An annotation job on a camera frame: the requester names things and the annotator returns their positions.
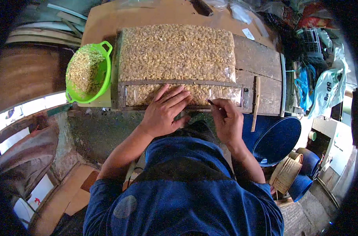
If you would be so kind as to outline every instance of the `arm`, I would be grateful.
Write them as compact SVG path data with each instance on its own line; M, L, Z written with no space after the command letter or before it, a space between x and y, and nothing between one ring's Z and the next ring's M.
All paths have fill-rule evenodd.
M242 140L243 115L231 100L214 99L212 115L217 136L231 152L233 169L237 179L265 183L263 171Z
M106 159L96 182L90 188L90 201L83 223L83 235L102 235L110 205L120 196L129 164L137 159L153 138L167 135L189 121L189 116L174 121L192 100L189 91L177 87L167 95L163 86L145 111L142 122Z
M189 116L174 121L192 100L189 91L183 86L177 87L167 94L168 85L164 85L153 98L153 102L145 111L142 122L118 145L109 155L97 179L124 179L129 164L141 156L153 138L167 135L188 122Z

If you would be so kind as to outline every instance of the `green colander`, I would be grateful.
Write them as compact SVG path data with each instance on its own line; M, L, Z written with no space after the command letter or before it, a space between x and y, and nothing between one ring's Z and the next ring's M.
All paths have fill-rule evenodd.
M108 51L104 49L103 45L106 44L108 46ZM98 71L96 73L96 77L94 78L95 81L101 81L104 79L104 83L99 90L99 92L96 95L88 94L86 92L81 92L79 89L77 89L77 86L72 83L71 81L68 81L68 78L66 77L66 98L68 102L79 102L79 103L89 103L91 101L94 101L97 99L100 95L104 94L107 89L110 86L110 58L109 55L112 51L112 46L107 41L103 41L101 43L92 43L90 44L91 50L99 51L106 59L102 61L99 64ZM70 62L68 63L68 68L66 70L66 73L68 72L70 68L71 61L73 60L74 56L70 59Z

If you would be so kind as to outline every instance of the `white paper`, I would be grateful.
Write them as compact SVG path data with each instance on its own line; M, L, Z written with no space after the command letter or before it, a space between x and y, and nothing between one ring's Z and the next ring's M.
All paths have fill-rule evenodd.
M243 29L242 31L248 39L255 40L254 36L252 35L252 33L250 32L249 29L246 28L246 29Z

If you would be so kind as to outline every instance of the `hand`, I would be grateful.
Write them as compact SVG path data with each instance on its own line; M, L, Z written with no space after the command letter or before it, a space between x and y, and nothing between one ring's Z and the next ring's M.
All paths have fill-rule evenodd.
M231 100L212 100L212 116L216 125L217 137L227 145L236 145L242 142L243 115Z
M190 120L189 116L184 116L174 121L174 118L191 102L190 92L180 86L164 95L167 89L168 84L159 89L139 124L139 128L152 138L171 134Z

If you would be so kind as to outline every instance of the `plastic crate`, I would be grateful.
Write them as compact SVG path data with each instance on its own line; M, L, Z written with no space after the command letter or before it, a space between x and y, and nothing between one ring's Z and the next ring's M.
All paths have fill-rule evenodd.
M305 41L305 49L308 53L321 53L321 43L316 28L305 29L302 32L302 38Z
M321 43L319 41L317 29L304 29L299 35L304 39L308 62L322 67L327 66L321 52Z

